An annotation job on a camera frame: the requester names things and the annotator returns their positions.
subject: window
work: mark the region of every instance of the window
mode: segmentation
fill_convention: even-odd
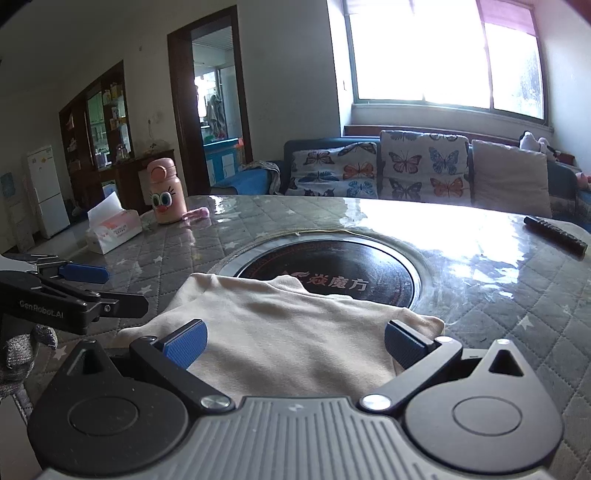
[[[529,7],[504,0],[344,2],[357,102],[436,103],[545,120]]]

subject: butterfly cushion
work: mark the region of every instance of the butterfly cushion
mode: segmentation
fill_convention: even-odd
[[[381,199],[471,206],[468,139],[382,131]]]
[[[286,195],[376,199],[377,145],[294,152]]]

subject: white refrigerator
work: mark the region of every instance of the white refrigerator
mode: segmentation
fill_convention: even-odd
[[[45,238],[51,238],[70,226],[51,147],[30,152],[27,155],[26,169],[29,194],[41,234]]]

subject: wooden door frame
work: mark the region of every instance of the wooden door frame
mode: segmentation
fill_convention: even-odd
[[[186,195],[200,195],[209,193],[209,175],[199,113],[195,102],[194,83],[191,78],[192,96],[189,95],[189,80],[183,76],[183,69],[190,49],[191,70],[193,70],[193,38],[191,32],[199,30],[199,36],[214,32],[227,26],[232,27],[232,42],[234,50],[234,65],[236,70],[236,84],[238,86],[238,105],[240,107],[240,119],[242,124],[242,138],[244,141],[244,153],[246,162],[252,161],[252,145],[250,128],[248,126],[248,113],[246,111],[246,94],[244,89],[244,76],[242,73],[242,54],[240,48],[240,34],[238,28],[238,7],[225,8],[195,22],[185,25],[170,33],[168,40],[168,66],[170,68],[170,86],[173,94],[174,118],[176,121],[178,146],[180,149],[183,174],[187,186]]]

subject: white wall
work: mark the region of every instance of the white wall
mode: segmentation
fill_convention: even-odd
[[[425,105],[354,105],[353,125],[400,125],[440,128],[517,139],[524,130],[536,137],[546,137],[552,144],[552,130],[493,113],[473,112],[444,106]]]
[[[22,159],[26,158],[27,152],[51,145],[61,193],[66,199],[72,198],[73,195],[61,145],[57,105],[56,91],[51,88],[0,100],[0,175],[12,172],[16,187],[22,190]],[[37,222],[29,208],[28,200],[24,200],[31,227],[36,232]],[[10,226],[5,219],[4,199],[0,194],[0,252],[14,245],[11,235],[6,237],[9,229]]]
[[[196,65],[217,67],[226,63],[226,51],[221,48],[193,44],[193,62]]]
[[[591,173],[591,26],[564,0],[538,0],[554,146]]]
[[[339,125],[342,134],[345,125],[351,123],[353,104],[353,84],[349,45],[342,0],[327,0],[329,9],[330,33],[332,36],[333,58],[335,60],[336,90],[339,100]]]
[[[223,87],[223,105],[226,114],[228,138],[239,138],[242,136],[242,124],[240,105],[238,103],[236,69],[234,66],[225,67],[220,70],[220,81]]]
[[[144,0],[139,16],[79,59],[62,83],[65,105],[95,78],[123,60],[129,125],[134,150],[154,138],[175,149],[167,34],[235,3]],[[293,138],[339,135],[335,65],[326,2],[319,0],[238,0],[243,74],[252,149],[256,160],[278,159]],[[177,162],[182,176],[182,165]]]

